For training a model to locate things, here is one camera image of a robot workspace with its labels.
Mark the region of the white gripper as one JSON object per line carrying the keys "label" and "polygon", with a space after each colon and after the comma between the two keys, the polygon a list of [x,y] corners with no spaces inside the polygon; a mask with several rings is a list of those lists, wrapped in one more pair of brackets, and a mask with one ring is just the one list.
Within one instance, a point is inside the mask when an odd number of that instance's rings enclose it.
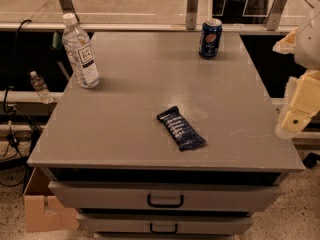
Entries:
{"label": "white gripper", "polygon": [[292,139],[320,111],[320,71],[307,69],[299,78],[290,77],[286,86],[288,106],[279,112],[275,134]]}

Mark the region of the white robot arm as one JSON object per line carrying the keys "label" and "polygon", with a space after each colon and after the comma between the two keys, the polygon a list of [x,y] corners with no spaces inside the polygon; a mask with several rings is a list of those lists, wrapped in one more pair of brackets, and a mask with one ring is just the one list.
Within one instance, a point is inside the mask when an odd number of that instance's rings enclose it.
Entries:
{"label": "white robot arm", "polygon": [[312,9],[300,26],[278,41],[273,50],[293,54],[294,61],[306,69],[299,78],[289,78],[275,128],[278,137],[292,139],[320,111],[320,8]]}

